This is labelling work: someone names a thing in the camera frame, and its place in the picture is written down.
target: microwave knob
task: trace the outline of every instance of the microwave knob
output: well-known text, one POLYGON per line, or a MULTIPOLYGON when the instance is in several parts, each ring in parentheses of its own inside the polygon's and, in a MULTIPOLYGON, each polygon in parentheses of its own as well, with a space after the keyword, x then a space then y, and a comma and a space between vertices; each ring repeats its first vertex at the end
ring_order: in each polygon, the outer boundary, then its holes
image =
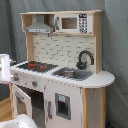
POLYGON ((33 87, 37 87, 37 82, 36 81, 33 81, 32 82, 32 85, 33 85, 33 87))

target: red burner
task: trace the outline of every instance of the red burner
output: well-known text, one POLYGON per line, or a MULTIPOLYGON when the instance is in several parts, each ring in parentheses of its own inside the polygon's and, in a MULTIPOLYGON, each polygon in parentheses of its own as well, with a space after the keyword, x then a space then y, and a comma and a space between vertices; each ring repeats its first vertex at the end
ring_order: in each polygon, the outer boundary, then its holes
POLYGON ((47 68, 47 66, 40 66, 40 69, 45 69, 47 68))
POLYGON ((33 67, 33 66, 35 66, 36 64, 29 64, 29 67, 33 67))

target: stovetop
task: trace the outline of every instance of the stovetop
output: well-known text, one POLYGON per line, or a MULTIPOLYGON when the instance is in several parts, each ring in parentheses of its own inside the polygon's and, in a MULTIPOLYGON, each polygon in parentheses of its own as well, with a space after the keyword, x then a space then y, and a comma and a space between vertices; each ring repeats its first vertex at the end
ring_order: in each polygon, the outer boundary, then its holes
POLYGON ((58 65, 30 61, 17 67, 25 70, 32 70, 32 71, 44 73, 55 67, 58 67, 58 65))

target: oven window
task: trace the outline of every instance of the oven window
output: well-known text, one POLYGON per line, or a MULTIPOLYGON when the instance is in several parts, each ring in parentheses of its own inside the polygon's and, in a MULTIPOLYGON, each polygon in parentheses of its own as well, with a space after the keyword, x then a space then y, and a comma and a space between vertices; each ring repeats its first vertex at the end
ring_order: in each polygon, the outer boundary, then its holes
POLYGON ((62 18, 62 29, 77 29, 77 18, 62 18))
POLYGON ((19 98, 17 98, 17 113, 18 115, 20 114, 27 115, 26 104, 22 102, 19 98))

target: oven handle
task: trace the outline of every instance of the oven handle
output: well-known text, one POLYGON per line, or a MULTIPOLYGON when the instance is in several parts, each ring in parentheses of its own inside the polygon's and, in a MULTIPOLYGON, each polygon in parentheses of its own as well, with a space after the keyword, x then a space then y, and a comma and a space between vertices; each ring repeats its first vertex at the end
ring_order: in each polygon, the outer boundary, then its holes
POLYGON ((52 115, 50 113, 50 108, 51 108, 51 101, 48 102, 48 117, 49 117, 49 119, 52 119, 52 115))
POLYGON ((15 92, 15 96, 16 96, 18 99, 24 99, 24 97, 21 96, 18 92, 15 92))
POLYGON ((56 30, 59 30, 58 22, 59 22, 59 17, 56 17, 56 21, 55 21, 56 30))

